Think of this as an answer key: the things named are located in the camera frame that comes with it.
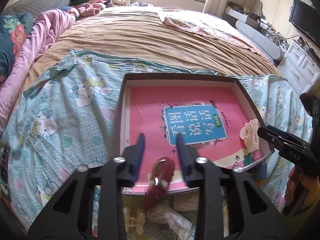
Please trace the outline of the person's right hand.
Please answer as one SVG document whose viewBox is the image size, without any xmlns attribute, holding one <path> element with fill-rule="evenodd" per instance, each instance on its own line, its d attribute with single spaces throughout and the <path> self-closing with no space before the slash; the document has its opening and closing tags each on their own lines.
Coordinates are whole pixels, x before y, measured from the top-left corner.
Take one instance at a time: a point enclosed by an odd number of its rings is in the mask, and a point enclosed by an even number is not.
<svg viewBox="0 0 320 240">
<path fill-rule="evenodd" d="M 284 197 L 286 205 L 290 205 L 293 203 L 295 190 L 300 184 L 300 173 L 301 171 L 297 167 L 293 167 L 289 172 Z"/>
</svg>

